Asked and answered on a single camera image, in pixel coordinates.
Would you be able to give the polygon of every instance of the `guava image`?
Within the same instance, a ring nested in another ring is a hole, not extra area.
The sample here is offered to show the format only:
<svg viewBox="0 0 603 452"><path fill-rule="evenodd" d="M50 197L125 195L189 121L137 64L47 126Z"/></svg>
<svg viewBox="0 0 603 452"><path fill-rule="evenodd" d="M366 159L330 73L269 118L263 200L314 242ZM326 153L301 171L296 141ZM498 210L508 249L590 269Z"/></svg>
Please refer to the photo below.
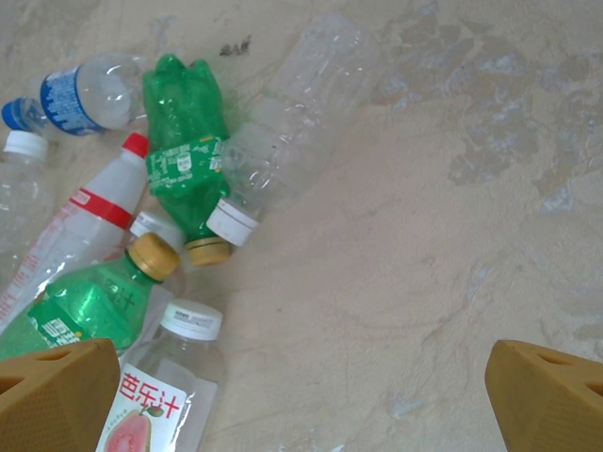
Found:
<svg viewBox="0 0 603 452"><path fill-rule="evenodd" d="M115 426L105 443L105 452L149 452L151 450L151 420L136 410L129 412Z"/></svg>

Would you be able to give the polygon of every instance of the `red stripe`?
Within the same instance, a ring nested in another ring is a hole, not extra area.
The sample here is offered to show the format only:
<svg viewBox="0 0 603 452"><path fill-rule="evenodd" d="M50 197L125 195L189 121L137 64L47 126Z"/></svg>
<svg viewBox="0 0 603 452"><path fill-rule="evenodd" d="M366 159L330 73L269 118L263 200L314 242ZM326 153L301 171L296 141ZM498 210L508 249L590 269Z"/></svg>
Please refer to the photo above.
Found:
<svg viewBox="0 0 603 452"><path fill-rule="evenodd" d="M132 214L113 202L107 201L94 193L80 188L73 197L69 199L75 205L83 208L97 217L105 219L118 228L128 229L132 222Z"/></svg>

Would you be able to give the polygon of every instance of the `plastic bottle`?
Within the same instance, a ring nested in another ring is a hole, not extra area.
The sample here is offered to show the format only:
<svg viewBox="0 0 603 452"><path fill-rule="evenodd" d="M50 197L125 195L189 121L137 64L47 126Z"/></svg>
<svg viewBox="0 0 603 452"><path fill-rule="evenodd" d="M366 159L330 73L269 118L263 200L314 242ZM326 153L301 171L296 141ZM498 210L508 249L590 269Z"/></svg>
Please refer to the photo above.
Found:
<svg viewBox="0 0 603 452"><path fill-rule="evenodd" d="M163 238L178 253L181 265L162 284L155 285L151 290L142 332L133 347L138 344L144 344L153 338L153 334L157 331L161 316L168 303L174 298L182 297L187 286L187 277L182 267L181 255L184 249L185 237L180 228L168 218L153 212L142 211L134 219L132 226L130 226L130 236L127 239L127 246L132 245L139 237L147 233L155 233ZM117 250L116 252L118 253L118 257L123 255L123 250ZM120 357L120 363L125 362L127 354L128 352Z"/></svg>
<svg viewBox="0 0 603 452"><path fill-rule="evenodd" d="M123 353L139 337L151 289L178 263L170 245L148 233L118 261L58 277L0 334L0 361L94 337Z"/></svg>
<svg viewBox="0 0 603 452"><path fill-rule="evenodd" d="M147 174L147 139L132 134L122 153L55 214L0 296L0 330L64 271L102 261L123 240Z"/></svg>
<svg viewBox="0 0 603 452"><path fill-rule="evenodd" d="M222 168L231 195L207 221L241 246L272 208L291 203L318 178L383 64L375 38L339 13L317 16L227 141Z"/></svg>
<svg viewBox="0 0 603 452"><path fill-rule="evenodd" d="M55 211L44 164L48 141L27 132L8 134L0 163L0 290Z"/></svg>
<svg viewBox="0 0 603 452"><path fill-rule="evenodd" d="M168 305L157 339L131 350L97 452L200 450L224 380L220 324L201 303Z"/></svg>
<svg viewBox="0 0 603 452"><path fill-rule="evenodd" d="M34 132L49 140L61 133L88 135L107 129L127 129L142 113L141 56L103 53L90 61L32 82L29 97L2 108L13 130Z"/></svg>
<svg viewBox="0 0 603 452"><path fill-rule="evenodd" d="M142 211L130 226L130 244L147 233L155 233L170 244L172 249L180 254L184 250L185 236L180 228L168 218L153 212ZM176 297L182 297L187 285L187 277L179 266L162 284L163 289L172 292Z"/></svg>
<svg viewBox="0 0 603 452"><path fill-rule="evenodd" d="M230 246L205 224L229 193L221 173L221 143L229 135L218 83L205 61L187 67L165 55L144 74L143 97L151 194L184 231L193 266L224 262Z"/></svg>

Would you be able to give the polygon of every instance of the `clear plastic bottle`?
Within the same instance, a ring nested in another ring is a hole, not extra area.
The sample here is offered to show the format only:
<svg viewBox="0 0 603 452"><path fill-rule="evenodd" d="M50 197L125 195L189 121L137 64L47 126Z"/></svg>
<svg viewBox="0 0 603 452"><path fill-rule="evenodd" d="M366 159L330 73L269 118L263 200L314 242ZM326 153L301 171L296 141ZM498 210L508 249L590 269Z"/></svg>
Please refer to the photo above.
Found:
<svg viewBox="0 0 603 452"><path fill-rule="evenodd" d="M199 450L224 381L221 319L190 300L168 305L157 338L128 356L97 452Z"/></svg>
<svg viewBox="0 0 603 452"><path fill-rule="evenodd" d="M15 275L24 254L55 210L44 164L48 141L27 132L8 134L0 163L0 289Z"/></svg>
<svg viewBox="0 0 603 452"><path fill-rule="evenodd" d="M103 53L75 68L36 79L28 97L4 105L2 118L13 130L51 141L63 132L81 136L127 129L143 114L145 70L141 56Z"/></svg>
<svg viewBox="0 0 603 452"><path fill-rule="evenodd" d="M339 13L317 16L225 143L222 168L232 192L208 227L241 246L268 210L305 192L382 69L381 46L369 31Z"/></svg>
<svg viewBox="0 0 603 452"><path fill-rule="evenodd" d="M147 149L146 137L131 134L122 153L46 224L0 294L0 331L57 275L103 261L121 245L146 187Z"/></svg>

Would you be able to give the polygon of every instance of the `green plastic bottle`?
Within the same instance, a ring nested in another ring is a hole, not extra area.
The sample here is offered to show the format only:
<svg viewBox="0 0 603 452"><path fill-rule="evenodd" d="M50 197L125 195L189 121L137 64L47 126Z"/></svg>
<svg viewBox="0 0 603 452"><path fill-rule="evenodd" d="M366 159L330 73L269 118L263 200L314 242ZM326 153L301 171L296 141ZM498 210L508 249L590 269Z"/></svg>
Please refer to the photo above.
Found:
<svg viewBox="0 0 603 452"><path fill-rule="evenodd" d="M148 233L122 259L57 278L0 335L0 361L92 337L126 351L140 334L151 289L178 264L170 245Z"/></svg>
<svg viewBox="0 0 603 452"><path fill-rule="evenodd" d="M205 225L230 191L221 172L221 143L229 134L218 83L205 61L187 68L164 55L142 86L151 194L184 231L190 262L219 264L230 257L230 246Z"/></svg>

